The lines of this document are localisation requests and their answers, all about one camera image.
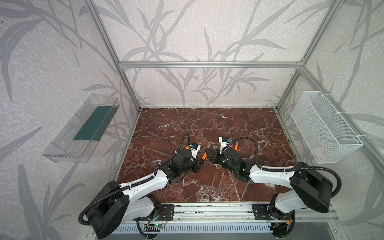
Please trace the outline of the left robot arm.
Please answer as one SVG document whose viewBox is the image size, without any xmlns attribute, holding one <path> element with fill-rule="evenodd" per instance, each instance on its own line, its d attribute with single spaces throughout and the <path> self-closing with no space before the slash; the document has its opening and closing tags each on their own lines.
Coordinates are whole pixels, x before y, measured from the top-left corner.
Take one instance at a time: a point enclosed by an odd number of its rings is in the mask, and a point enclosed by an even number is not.
<svg viewBox="0 0 384 240">
<path fill-rule="evenodd" d="M 107 183 L 78 217 L 78 222 L 91 226 L 98 239 L 114 232 L 123 221 L 151 216 L 159 205 L 151 193 L 181 181 L 188 172 L 197 173 L 202 162 L 197 159 L 200 148 L 176 151 L 156 170 L 129 183 Z"/>
</svg>

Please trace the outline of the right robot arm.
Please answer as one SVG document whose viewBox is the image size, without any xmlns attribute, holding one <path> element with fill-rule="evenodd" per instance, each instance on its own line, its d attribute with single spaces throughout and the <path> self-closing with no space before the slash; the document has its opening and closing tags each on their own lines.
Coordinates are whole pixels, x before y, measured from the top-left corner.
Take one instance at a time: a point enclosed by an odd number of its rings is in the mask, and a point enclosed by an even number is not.
<svg viewBox="0 0 384 240">
<path fill-rule="evenodd" d="M 341 177 L 325 167 L 309 166 L 298 162 L 290 167 L 266 167 L 259 164 L 254 154 L 254 164 L 244 161 L 237 150 L 240 138 L 230 140 L 220 137 L 220 149 L 206 149 L 205 158 L 222 166 L 246 184 L 272 184 L 289 188 L 290 191 L 273 195 L 267 212 L 278 219 L 299 209 L 311 209 L 319 213 L 329 211 L 331 198 L 342 188 Z"/>
</svg>

